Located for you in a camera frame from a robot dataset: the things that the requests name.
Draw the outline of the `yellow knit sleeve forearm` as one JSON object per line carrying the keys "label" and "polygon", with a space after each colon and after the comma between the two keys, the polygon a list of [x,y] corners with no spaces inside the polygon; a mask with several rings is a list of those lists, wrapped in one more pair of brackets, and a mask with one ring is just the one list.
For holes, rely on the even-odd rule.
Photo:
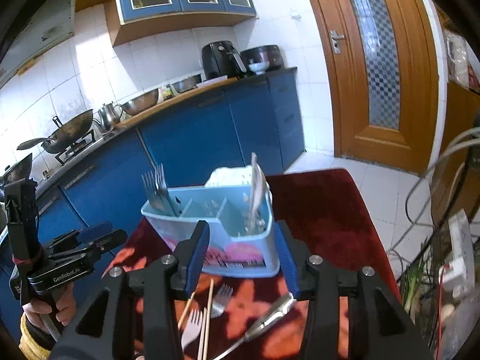
{"label": "yellow knit sleeve forearm", "polygon": [[20,319],[19,349],[28,360],[47,360],[56,341],[48,333],[32,325],[26,314]]}

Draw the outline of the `left hand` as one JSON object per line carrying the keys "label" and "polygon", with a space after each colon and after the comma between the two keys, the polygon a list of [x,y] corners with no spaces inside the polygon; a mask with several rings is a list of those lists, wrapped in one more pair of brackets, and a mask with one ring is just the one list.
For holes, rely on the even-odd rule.
{"label": "left hand", "polygon": [[[56,319],[61,322],[62,325],[67,326],[77,312],[77,303],[73,294],[73,283],[69,283],[65,288],[62,296],[56,302]],[[28,321],[40,328],[45,333],[48,333],[47,327],[41,318],[42,315],[49,315],[52,312],[52,308],[49,304],[38,299],[32,299],[30,303],[23,305],[24,314]]]}

